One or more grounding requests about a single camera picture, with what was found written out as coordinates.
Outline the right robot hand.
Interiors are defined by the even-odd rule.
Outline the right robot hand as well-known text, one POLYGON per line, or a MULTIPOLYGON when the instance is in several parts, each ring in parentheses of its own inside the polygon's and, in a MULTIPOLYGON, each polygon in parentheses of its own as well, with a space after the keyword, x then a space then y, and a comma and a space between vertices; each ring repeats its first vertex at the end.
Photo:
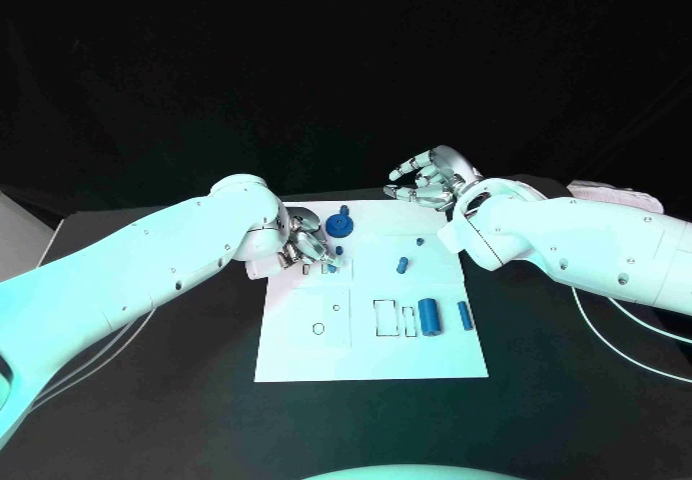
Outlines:
POLYGON ((391 171, 384 193, 397 200, 446 212, 466 189, 483 179, 462 153, 439 145, 391 171))

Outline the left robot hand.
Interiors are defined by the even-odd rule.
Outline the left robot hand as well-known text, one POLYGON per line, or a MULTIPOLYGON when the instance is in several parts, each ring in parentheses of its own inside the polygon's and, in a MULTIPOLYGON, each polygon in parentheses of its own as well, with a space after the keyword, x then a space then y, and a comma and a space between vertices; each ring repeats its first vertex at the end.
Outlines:
POLYGON ((297 263, 322 263, 341 268, 343 262, 329 250, 317 214, 304 207, 287 207, 286 213, 287 216, 277 220, 277 225, 289 234, 286 244, 277 253, 281 267, 287 269, 297 263))

